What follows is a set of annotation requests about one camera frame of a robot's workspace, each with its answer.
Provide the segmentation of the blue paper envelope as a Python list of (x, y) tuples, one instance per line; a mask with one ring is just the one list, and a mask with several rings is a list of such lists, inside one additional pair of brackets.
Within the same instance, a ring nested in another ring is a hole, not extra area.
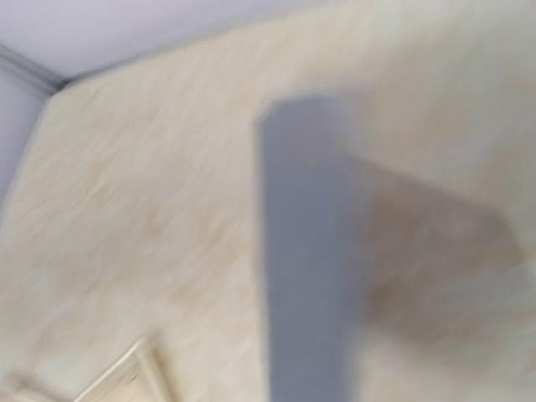
[(359, 350), (369, 191), (344, 99), (314, 94), (258, 120), (258, 246), (271, 401), (348, 401)]

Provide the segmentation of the beige lined letter paper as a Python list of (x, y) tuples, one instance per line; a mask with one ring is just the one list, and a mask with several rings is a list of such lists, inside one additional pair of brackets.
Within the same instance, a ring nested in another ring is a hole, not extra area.
[(136, 340), (75, 401), (174, 401), (154, 347)]

